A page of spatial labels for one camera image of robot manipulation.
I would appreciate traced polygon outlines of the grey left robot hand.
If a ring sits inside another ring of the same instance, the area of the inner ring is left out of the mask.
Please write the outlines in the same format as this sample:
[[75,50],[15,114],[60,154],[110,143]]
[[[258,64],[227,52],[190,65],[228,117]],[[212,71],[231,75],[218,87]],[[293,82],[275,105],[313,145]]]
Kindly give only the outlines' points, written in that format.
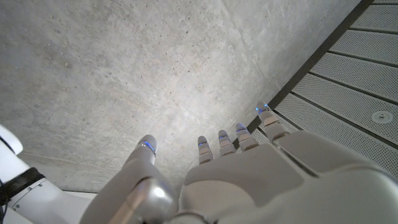
[[155,167],[157,143],[145,135],[81,217],[82,223],[396,223],[397,181],[326,138],[290,132],[263,102],[268,142],[236,125],[220,157],[198,138],[199,164],[175,192]]

